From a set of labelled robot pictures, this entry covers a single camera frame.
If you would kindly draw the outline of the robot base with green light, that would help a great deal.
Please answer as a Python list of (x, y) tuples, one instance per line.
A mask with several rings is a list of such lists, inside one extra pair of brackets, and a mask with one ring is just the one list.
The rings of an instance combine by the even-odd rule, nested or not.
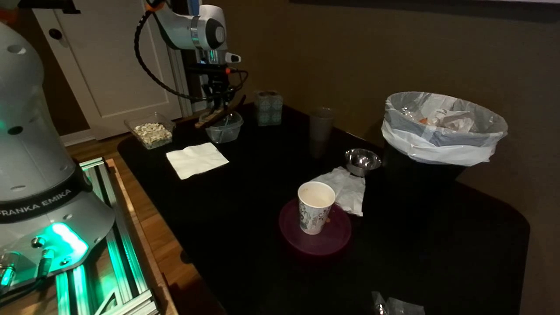
[(114, 224), (50, 118), (34, 46), (0, 27), (0, 293), (81, 265)]

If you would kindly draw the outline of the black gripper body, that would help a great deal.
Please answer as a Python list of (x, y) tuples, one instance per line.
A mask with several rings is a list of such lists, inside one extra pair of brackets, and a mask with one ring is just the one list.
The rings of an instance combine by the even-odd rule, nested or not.
[(240, 63), (242, 56), (237, 53), (205, 53), (188, 69), (188, 74), (195, 77), (197, 84), (191, 100), (207, 102), (211, 105), (230, 104), (249, 79), (249, 72), (240, 69)]

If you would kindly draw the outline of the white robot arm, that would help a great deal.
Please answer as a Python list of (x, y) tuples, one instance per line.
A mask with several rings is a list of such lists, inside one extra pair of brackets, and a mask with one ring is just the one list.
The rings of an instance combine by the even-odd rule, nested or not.
[[(151, 18), (156, 20), (163, 41), (172, 49), (195, 55), (188, 74), (200, 79), (200, 97), (174, 91), (139, 56), (141, 34)], [(135, 55), (146, 74), (167, 91), (174, 91), (177, 97), (191, 102), (207, 102), (214, 107), (228, 105), (249, 79), (249, 72), (239, 69), (242, 56), (228, 48), (225, 11), (202, 0), (193, 0), (188, 14), (177, 13), (169, 0), (151, 0), (139, 23), (135, 46)]]

